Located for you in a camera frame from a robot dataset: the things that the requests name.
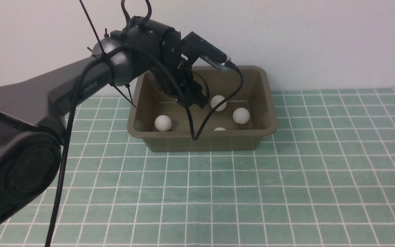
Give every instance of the white wall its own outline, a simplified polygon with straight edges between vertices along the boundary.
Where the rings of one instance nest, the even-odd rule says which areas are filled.
[[[395,0],[151,2],[152,19],[261,66],[273,90],[395,86]],[[100,33],[124,27],[120,0],[84,3]],[[146,14],[143,0],[126,7]],[[95,42],[77,0],[0,0],[0,85],[84,58]]]

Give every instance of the table surface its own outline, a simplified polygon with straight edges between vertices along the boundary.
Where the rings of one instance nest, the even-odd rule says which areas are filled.
[[[395,245],[395,89],[273,100],[279,129],[257,150],[152,153],[123,98],[90,98],[53,245]],[[0,246],[43,246],[56,184],[0,226]]]

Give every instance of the wire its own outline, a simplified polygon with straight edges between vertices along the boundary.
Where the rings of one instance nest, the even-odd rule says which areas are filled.
[[[234,63],[232,63],[231,61],[227,62],[226,65],[230,69],[235,70],[240,75],[240,85],[230,96],[226,97],[224,100],[222,100],[220,103],[218,103],[213,109],[211,109],[210,113],[207,115],[207,117],[205,117],[204,121],[202,122],[202,125],[199,128],[199,130],[197,132],[197,135],[194,137],[195,140],[197,140],[199,138],[199,136],[201,135],[205,125],[207,124],[208,120],[213,115],[213,113],[215,113],[216,109],[218,109],[221,105],[223,105],[228,100],[232,99],[243,87],[244,79],[243,79],[243,74],[240,71],[240,69]]]
[[[126,7],[124,7],[124,1],[125,0],[121,0],[121,9],[123,10],[124,18],[126,19],[126,27],[124,29],[128,30],[130,28],[130,15],[127,13]]]
[[[88,18],[88,22],[91,25],[92,30],[94,31],[95,38],[97,39],[98,45],[100,46],[102,55],[105,54],[105,50],[101,45],[100,38],[98,37],[97,32],[95,31],[94,24],[92,24],[91,18],[89,17],[88,11],[86,11],[85,5],[83,4],[82,0],[79,0],[80,4],[82,5],[83,11],[85,12],[86,17]]]
[[[71,106],[71,110],[69,112],[68,124],[66,127],[66,136],[65,136],[65,140],[64,140],[64,146],[63,146],[62,157],[61,157],[61,167],[59,170],[59,179],[58,179],[58,184],[56,186],[56,197],[55,197],[55,202],[53,205],[53,211],[51,213],[50,226],[48,228],[48,234],[47,234],[47,239],[45,241],[45,247],[50,247],[51,241],[53,238],[53,233],[54,233],[55,226],[56,226],[57,214],[59,211],[60,200],[61,200],[62,190],[63,190],[63,182],[64,182],[64,176],[65,176],[66,162],[67,162],[67,158],[68,158],[68,151],[69,151],[69,144],[70,144],[70,139],[71,139],[72,126],[74,125],[75,110],[77,108],[77,98],[80,93],[82,83],[85,80],[85,77],[88,74],[88,72],[94,66],[96,66],[102,62],[105,62],[106,59],[110,59],[115,54],[117,54],[121,51],[127,51],[127,50],[128,50],[127,47],[119,47],[119,48],[112,50],[110,53],[105,54],[104,56],[101,56],[101,57],[95,59],[94,61],[89,63],[83,69],[81,75],[78,77],[78,79],[75,83],[74,94],[72,97],[72,106]]]
[[[133,104],[132,100],[129,100],[126,95],[123,94],[123,92],[115,85],[115,83],[111,83],[111,86],[113,86],[129,103],[133,105],[133,107],[136,108],[136,106]]]
[[[147,14],[146,14],[146,17],[144,17],[143,21],[141,22],[142,26],[145,26],[147,21],[152,16],[152,5],[150,5],[149,0],[146,0],[146,4],[147,4]]]
[[[190,71],[190,72],[192,72],[193,74],[197,75],[198,77],[200,77],[202,79],[202,81],[204,82],[204,86],[205,86],[205,97],[207,98],[207,100],[209,100],[210,99],[210,88],[208,87],[208,83],[204,79],[204,77],[202,77],[202,75],[199,75],[198,73],[194,72],[192,69],[180,68],[180,70]]]
[[[132,93],[130,92],[130,85],[128,83],[126,84],[126,88],[127,88],[127,92],[129,92],[130,103],[133,103]]]
[[[179,96],[181,97],[181,99],[183,99],[185,101],[184,94],[182,93],[182,90],[180,89],[178,83],[171,76],[171,73],[168,71],[168,69],[160,61],[158,61],[157,58],[155,58],[154,56],[152,56],[145,50],[141,50],[136,47],[129,47],[129,48],[144,53],[148,58],[150,58],[153,62],[155,62],[157,64],[157,66],[159,66],[163,70],[163,72],[167,75],[167,77],[169,77],[169,80],[171,81],[171,83],[173,84],[175,89],[178,91]],[[243,79],[243,74],[240,71],[240,69],[231,61],[228,61],[226,63],[226,66],[229,67],[230,69],[235,70],[240,75],[240,85],[230,96],[226,97],[224,100],[222,100],[220,103],[218,103],[213,109],[211,109],[210,113],[207,115],[207,117],[205,117],[204,121],[202,122],[201,127],[199,128],[196,136],[194,135],[193,117],[191,116],[190,108],[188,107],[187,104],[185,104],[185,111],[187,113],[188,122],[190,124],[191,138],[195,141],[197,139],[199,139],[199,136],[201,135],[202,131],[204,130],[205,125],[207,124],[210,117],[215,113],[216,109],[218,109],[221,105],[223,105],[228,100],[232,99],[243,87],[244,79]]]

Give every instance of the green grid mat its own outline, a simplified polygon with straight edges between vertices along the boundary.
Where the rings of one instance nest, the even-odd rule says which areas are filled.
[[[274,92],[257,150],[152,153],[130,105],[78,108],[54,246],[395,246],[395,89]],[[43,246],[56,181],[0,226]]]

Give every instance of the robotic arm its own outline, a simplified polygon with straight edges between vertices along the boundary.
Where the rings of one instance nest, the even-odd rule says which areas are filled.
[[[209,90],[202,93],[191,71],[198,58],[221,72],[235,68],[226,54],[196,33],[181,39],[180,32],[150,20],[148,14],[127,20],[123,30],[105,33],[88,58],[0,86],[0,224],[52,183],[68,154],[61,151],[62,145],[69,145],[71,132],[64,116],[70,113],[72,122],[72,110],[104,86],[128,86],[150,71],[158,89],[178,104],[187,110],[193,104],[204,108]]]

